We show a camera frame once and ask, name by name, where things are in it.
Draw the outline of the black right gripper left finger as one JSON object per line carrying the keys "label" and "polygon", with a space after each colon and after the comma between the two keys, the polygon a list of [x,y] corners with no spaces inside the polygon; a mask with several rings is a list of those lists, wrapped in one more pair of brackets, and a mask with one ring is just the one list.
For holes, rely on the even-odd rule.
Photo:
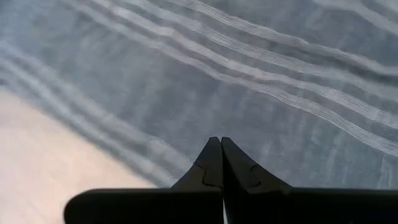
{"label": "black right gripper left finger", "polygon": [[209,138],[191,168],[169,188],[91,189],[72,197],[65,224],[223,224],[223,154]]}

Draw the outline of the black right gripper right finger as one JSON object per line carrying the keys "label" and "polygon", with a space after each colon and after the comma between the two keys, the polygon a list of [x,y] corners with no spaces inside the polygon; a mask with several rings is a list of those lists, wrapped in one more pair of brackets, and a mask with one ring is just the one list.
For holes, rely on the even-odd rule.
{"label": "black right gripper right finger", "polygon": [[229,224],[398,224],[398,190],[293,187],[230,138],[221,145]]}

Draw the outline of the blue white-striped button shirt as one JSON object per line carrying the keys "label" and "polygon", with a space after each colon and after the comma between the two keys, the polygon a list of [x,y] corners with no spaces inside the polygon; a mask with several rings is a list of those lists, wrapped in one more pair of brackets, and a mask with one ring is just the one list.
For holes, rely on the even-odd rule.
{"label": "blue white-striped button shirt", "polygon": [[226,136],[294,186],[398,189],[398,0],[0,0],[0,85],[159,186]]}

